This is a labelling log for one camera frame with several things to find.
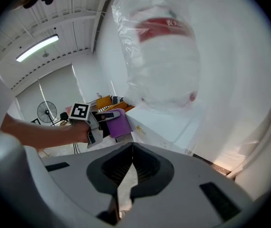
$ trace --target ceiling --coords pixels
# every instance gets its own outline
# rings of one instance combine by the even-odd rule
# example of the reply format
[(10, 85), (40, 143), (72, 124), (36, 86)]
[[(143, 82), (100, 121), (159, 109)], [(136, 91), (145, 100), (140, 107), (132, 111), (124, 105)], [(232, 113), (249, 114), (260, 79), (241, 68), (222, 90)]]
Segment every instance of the ceiling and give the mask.
[[(30, 9), (9, 11), (0, 21), (0, 75), (11, 88), (49, 62), (66, 55), (93, 52), (98, 22), (106, 0), (39, 0)], [(37, 42), (58, 34), (59, 40), (22, 62), (16, 57)]]

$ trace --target fluorescent light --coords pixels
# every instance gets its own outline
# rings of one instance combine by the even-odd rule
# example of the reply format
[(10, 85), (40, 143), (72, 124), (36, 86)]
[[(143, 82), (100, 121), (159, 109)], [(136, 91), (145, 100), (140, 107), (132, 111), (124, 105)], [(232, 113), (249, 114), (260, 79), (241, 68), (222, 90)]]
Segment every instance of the fluorescent light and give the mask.
[(33, 54), (37, 50), (39, 50), (39, 49), (45, 47), (46, 45), (49, 45), (50, 43), (53, 43), (54, 41), (57, 41), (57, 40), (58, 40), (58, 35), (57, 34), (43, 39), (39, 43), (36, 43), (35, 45), (31, 46), (28, 50), (26, 50), (22, 54), (20, 54), (16, 58), (16, 61), (22, 62), (23, 60), (25, 60), (28, 56), (30, 56), (31, 54)]

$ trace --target plastic bag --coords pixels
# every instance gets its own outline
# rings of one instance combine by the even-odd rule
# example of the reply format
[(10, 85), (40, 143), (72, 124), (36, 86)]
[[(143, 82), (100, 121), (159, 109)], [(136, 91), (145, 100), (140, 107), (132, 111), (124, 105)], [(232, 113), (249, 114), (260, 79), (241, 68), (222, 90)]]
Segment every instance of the plastic bag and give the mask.
[(200, 57), (194, 31), (179, 15), (188, 0), (115, 0), (113, 17), (126, 61), (124, 97), (164, 111), (183, 108), (199, 88)]

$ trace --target black slot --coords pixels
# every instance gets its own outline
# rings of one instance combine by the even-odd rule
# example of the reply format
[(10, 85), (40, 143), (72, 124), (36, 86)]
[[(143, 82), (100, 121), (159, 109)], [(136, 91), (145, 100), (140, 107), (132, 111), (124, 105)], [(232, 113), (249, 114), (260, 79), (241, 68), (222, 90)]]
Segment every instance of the black slot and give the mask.
[(174, 167), (169, 160), (132, 142), (92, 161), (87, 168), (88, 179), (98, 192), (113, 197), (109, 209), (97, 216), (109, 224), (115, 225), (119, 221), (117, 188), (132, 163), (139, 180), (130, 191), (132, 202), (136, 198), (157, 195), (174, 176)]
[(228, 221), (240, 212), (240, 209), (214, 183), (202, 184), (200, 188), (223, 221)]
[(88, 138), (89, 138), (91, 144), (94, 144), (96, 142), (91, 131), (88, 132)]
[(46, 165), (47, 171), (55, 171), (70, 166), (67, 162), (61, 162), (53, 165)]
[(114, 117), (115, 115), (112, 112), (104, 114), (106, 118)]

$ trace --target white ceiling beam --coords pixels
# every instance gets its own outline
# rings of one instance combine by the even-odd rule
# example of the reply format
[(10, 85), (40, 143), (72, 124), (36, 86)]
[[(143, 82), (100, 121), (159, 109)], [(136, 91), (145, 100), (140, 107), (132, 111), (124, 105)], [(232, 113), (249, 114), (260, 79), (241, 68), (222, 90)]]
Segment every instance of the white ceiling beam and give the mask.
[[(100, 0), (99, 4), (98, 4), (98, 11), (102, 11), (104, 4), (105, 4), (106, 0)], [(93, 53), (93, 49), (94, 49), (94, 42), (96, 39), (96, 34), (97, 34), (97, 27), (98, 27), (98, 22), (99, 19), (101, 18), (101, 12), (97, 12), (96, 18), (94, 20), (94, 24), (93, 24), (93, 30), (92, 30), (92, 37), (91, 37), (91, 53)]]
[(82, 55), (90, 54), (90, 50), (81, 50), (78, 52), (74, 52), (71, 54), (67, 54), (63, 57), (57, 58), (54, 61), (51, 61), (44, 66), (38, 68), (33, 73), (29, 74), (26, 78), (16, 85), (12, 91), (15, 96), (19, 95), (22, 91), (28, 88), (31, 84), (36, 82), (38, 79), (41, 79), (45, 75), (52, 73), (55, 70), (58, 70), (62, 67), (68, 66), (72, 64), (73, 61), (77, 60), (77, 57), (81, 57)]
[[(33, 37), (35, 37), (45, 32), (46, 30), (52, 29), (54, 27), (58, 27), (67, 23), (72, 23), (73, 21), (78, 21), (78, 20), (95, 19), (95, 17), (96, 17), (95, 12), (81, 11), (81, 12), (71, 13), (70, 11), (69, 14), (65, 14), (65, 15), (50, 19), (44, 23), (37, 25), (36, 27), (29, 29), (28, 32)], [(5, 47), (6, 49), (2, 53), (0, 53), (0, 62), (5, 58), (5, 56), (9, 52), (19, 49), (19, 47), (27, 43), (29, 39), (31, 38), (29, 38), (29, 35), (25, 33), (25, 34), (22, 34), (18, 39), (16, 39), (9, 46), (6, 46)]]
[(26, 33), (32, 38), (34, 39), (33, 35), (30, 33), (30, 31), (25, 27), (25, 25), (20, 21), (20, 19), (18, 18), (17, 14), (14, 13), (15, 17), (17, 18), (17, 21), (19, 22), (19, 24), (21, 25), (21, 27), (26, 31)]

